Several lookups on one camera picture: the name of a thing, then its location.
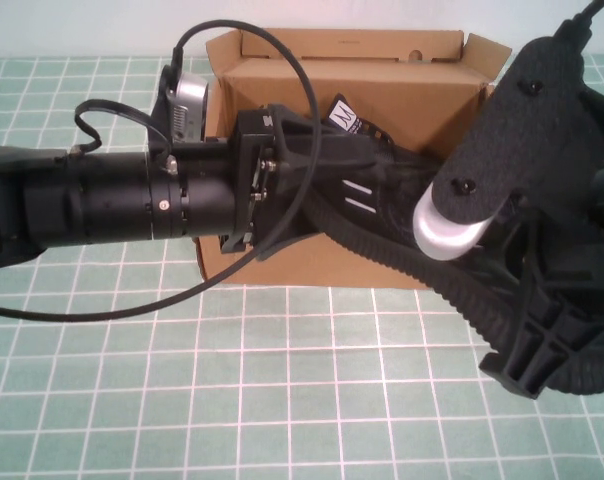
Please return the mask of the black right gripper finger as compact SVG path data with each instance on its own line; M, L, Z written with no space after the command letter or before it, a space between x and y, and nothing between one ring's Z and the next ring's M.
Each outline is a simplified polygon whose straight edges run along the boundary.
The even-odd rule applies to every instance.
M520 199L508 199L481 238L477 280L484 301L512 303L518 293L528 248L526 214Z

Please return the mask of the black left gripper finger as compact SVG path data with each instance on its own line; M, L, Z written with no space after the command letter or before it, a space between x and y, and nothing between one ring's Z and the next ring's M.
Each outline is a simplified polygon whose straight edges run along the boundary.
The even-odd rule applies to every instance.
M254 222L254 243L258 245L278 223L277 219L258 218ZM303 240L323 234L308 218L294 218L277 239L257 256L259 262L266 261L278 252Z
M281 160L290 171L302 171L312 164L311 134L286 134L281 142ZM316 171L351 171L391 164L392 146L363 134L323 133Z

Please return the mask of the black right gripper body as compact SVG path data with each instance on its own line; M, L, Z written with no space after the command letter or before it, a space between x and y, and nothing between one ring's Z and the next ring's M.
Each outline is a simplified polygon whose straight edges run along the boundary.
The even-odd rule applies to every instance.
M480 368L527 398L604 392L604 96L502 84L480 138L480 218L520 199L528 226L511 315Z

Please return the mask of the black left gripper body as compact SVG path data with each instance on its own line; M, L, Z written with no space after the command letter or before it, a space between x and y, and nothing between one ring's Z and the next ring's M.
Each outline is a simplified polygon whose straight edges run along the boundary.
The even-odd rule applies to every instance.
M281 142L286 134L311 134L313 138L315 132L328 133L329 129L282 104L238 112L228 139L234 226L229 234L219 237L223 253L240 253L257 246L254 222L258 218L281 222L308 169L290 171L281 160Z

